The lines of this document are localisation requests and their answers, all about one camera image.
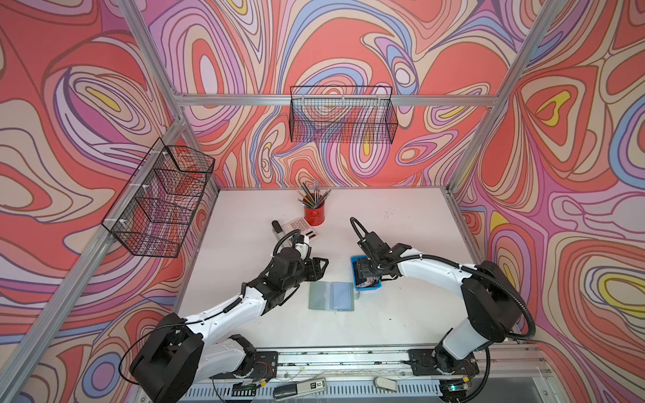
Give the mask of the green card holder wallet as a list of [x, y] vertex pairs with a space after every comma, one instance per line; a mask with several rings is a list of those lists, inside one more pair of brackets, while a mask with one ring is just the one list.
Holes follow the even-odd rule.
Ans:
[[308, 308], [314, 311], [352, 312], [354, 286], [348, 282], [312, 282]]

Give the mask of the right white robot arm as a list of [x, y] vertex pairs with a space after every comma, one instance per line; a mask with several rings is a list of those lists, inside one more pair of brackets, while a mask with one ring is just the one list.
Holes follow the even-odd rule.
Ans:
[[530, 340], [537, 329], [527, 302], [499, 266], [485, 260], [465, 265], [398, 243], [391, 247], [374, 232], [359, 236], [371, 276], [412, 278], [460, 297], [467, 317], [449, 330], [432, 352], [433, 367], [453, 374], [475, 351], [506, 339]]

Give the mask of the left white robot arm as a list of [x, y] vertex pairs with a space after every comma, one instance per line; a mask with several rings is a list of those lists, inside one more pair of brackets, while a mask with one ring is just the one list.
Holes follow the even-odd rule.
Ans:
[[188, 317], [171, 313], [135, 342], [139, 351], [119, 374], [153, 402], [178, 402], [192, 385], [219, 374], [248, 373], [255, 348], [235, 329], [284, 305], [303, 282], [324, 277], [326, 258], [307, 245], [275, 252], [240, 294]]

